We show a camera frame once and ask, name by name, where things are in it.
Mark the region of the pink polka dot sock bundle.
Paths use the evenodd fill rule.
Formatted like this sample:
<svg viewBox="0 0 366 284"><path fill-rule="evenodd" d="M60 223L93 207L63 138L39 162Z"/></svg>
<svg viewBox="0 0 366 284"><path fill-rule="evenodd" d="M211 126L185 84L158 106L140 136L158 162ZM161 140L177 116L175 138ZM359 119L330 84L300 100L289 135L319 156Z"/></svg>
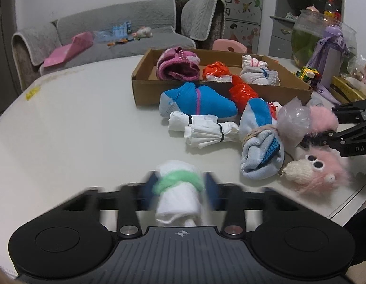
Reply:
<svg viewBox="0 0 366 284"><path fill-rule="evenodd" d="M156 75L159 80L197 81L200 79L200 58L181 47L169 48L158 58Z"/></svg>

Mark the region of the blue sock with pink band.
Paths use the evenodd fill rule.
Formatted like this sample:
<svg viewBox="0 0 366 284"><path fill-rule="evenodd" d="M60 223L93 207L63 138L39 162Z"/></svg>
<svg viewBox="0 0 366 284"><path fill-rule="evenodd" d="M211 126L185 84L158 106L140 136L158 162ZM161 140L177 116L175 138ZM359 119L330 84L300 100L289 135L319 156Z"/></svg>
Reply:
<svg viewBox="0 0 366 284"><path fill-rule="evenodd" d="M206 85L197 87L194 83L184 83L181 87L160 95L160 116L169 118L174 111L187 115L214 115L226 120L232 120L238 115L233 101Z"/></svg>

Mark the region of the blue toy castle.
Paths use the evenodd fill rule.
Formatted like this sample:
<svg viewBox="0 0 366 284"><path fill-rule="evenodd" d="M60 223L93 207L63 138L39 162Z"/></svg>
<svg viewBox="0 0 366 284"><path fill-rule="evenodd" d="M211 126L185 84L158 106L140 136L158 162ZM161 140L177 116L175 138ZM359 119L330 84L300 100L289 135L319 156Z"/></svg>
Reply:
<svg viewBox="0 0 366 284"><path fill-rule="evenodd" d="M132 33L132 24L130 21L126 21L120 25L114 25L112 27L112 34L115 38L122 39L128 37Z"/></svg>

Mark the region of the white cloth with green band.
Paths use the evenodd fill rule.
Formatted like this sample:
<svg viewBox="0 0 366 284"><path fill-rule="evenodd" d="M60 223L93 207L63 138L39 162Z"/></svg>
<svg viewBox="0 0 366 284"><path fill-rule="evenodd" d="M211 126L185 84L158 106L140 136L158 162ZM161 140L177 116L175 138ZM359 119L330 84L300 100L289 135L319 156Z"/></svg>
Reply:
<svg viewBox="0 0 366 284"><path fill-rule="evenodd" d="M153 194L157 196L155 219L159 226L195 227L202 224L202 172L179 160L157 168Z"/></svg>

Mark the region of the purple water bottle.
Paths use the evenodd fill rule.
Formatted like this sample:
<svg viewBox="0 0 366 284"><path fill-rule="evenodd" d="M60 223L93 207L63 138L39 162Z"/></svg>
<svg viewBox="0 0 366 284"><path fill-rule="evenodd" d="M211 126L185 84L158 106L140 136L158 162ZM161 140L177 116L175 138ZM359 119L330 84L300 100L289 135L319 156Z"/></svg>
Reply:
<svg viewBox="0 0 366 284"><path fill-rule="evenodd" d="M320 83L331 86L332 77L340 74L341 64L350 50L338 25L327 26L323 37L319 39L306 67L316 69L320 73Z"/></svg>

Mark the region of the colourful building block cube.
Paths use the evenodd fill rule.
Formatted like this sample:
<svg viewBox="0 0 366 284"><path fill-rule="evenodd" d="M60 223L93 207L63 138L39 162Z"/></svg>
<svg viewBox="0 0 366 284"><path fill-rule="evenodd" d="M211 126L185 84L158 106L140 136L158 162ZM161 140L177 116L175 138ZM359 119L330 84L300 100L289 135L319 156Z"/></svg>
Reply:
<svg viewBox="0 0 366 284"><path fill-rule="evenodd" d="M315 88L318 83L320 83L320 73L314 68L302 67L302 69L297 71L295 74L311 88Z"/></svg>

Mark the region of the blue white sock bundle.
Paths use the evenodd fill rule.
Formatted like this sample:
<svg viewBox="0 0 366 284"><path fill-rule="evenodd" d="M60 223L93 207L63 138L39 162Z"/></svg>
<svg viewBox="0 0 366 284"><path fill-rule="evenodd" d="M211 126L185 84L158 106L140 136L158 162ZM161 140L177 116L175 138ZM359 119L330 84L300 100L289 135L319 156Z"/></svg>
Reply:
<svg viewBox="0 0 366 284"><path fill-rule="evenodd" d="M244 139L254 129L268 124L276 125L267 102L261 98L248 101L239 123L239 137Z"/></svg>

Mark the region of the pink fluffy monster plush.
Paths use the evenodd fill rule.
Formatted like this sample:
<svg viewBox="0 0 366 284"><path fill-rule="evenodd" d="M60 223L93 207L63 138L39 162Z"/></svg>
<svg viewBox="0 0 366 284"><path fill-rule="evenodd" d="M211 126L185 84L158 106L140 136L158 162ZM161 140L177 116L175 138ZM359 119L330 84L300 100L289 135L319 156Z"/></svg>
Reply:
<svg viewBox="0 0 366 284"><path fill-rule="evenodd" d="M350 182L348 162L319 147L310 147L299 159L285 165L281 174L302 194L321 195Z"/></svg>

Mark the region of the light blue grey sock bundle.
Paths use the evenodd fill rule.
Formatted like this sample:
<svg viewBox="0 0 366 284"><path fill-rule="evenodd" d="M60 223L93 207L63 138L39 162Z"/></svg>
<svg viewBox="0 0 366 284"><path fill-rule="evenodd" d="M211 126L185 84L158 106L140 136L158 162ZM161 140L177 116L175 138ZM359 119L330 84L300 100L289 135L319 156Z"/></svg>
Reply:
<svg viewBox="0 0 366 284"><path fill-rule="evenodd" d="M276 175L283 166L284 145L273 125L239 130L242 143L241 174L251 180Z"/></svg>

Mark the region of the grey covered sofa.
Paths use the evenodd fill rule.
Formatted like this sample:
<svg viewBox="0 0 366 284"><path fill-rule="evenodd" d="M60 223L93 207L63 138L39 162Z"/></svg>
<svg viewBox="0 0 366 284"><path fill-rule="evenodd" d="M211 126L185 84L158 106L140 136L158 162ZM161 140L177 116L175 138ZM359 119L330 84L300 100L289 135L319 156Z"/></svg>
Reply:
<svg viewBox="0 0 366 284"><path fill-rule="evenodd" d="M223 0L151 0L114 4L24 28L12 36L19 83L149 49L212 49L224 35Z"/></svg>

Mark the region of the grey shelf cabinet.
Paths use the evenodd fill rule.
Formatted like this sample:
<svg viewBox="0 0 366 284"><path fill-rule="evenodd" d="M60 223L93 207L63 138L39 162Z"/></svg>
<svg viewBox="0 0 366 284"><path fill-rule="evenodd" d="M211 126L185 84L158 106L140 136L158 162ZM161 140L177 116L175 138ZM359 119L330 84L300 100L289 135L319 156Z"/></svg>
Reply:
<svg viewBox="0 0 366 284"><path fill-rule="evenodd" d="M301 12L310 6L324 13L328 0L276 0L275 11L270 16L273 21L269 55L291 58L291 34ZM342 18L344 0L332 0L336 15Z"/></svg>

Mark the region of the pink plastic chair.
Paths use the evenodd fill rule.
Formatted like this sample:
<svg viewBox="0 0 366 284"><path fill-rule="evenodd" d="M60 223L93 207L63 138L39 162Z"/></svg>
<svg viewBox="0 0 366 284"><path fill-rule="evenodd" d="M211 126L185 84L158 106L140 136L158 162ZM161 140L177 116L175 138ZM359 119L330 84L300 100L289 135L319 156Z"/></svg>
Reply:
<svg viewBox="0 0 366 284"><path fill-rule="evenodd" d="M213 43L212 49L214 51L226 51L226 52L235 52L246 54L248 52L248 48L242 43L231 40L231 39L217 39Z"/></svg>

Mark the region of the white tissue bundle black band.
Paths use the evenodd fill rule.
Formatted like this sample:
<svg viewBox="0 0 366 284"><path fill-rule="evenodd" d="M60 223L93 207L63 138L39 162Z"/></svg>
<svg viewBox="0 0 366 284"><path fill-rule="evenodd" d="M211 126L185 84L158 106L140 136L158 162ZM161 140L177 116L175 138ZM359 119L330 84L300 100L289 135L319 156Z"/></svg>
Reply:
<svg viewBox="0 0 366 284"><path fill-rule="evenodd" d="M199 149L222 142L239 142L239 127L235 122L192 124L184 129L188 146Z"/></svg>

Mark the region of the decorated refrigerator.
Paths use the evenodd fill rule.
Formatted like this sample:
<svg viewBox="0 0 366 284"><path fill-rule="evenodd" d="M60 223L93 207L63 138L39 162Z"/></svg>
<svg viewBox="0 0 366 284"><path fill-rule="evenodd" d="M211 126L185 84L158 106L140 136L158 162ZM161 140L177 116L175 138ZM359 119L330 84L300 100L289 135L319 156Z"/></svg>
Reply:
<svg viewBox="0 0 366 284"><path fill-rule="evenodd" d="M224 0L226 39L238 41L257 53L262 21L262 0Z"/></svg>

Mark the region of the orange plastic bag bundle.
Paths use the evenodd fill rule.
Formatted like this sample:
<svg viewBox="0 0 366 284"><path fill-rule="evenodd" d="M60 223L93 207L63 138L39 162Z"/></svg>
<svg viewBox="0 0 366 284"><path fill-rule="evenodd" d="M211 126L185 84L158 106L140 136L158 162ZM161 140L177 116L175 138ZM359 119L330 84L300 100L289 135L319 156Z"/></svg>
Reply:
<svg viewBox="0 0 366 284"><path fill-rule="evenodd" d="M232 87L229 89L229 93L240 114L243 113L250 99L258 98L259 96L249 84L245 83L236 74L232 75Z"/></svg>

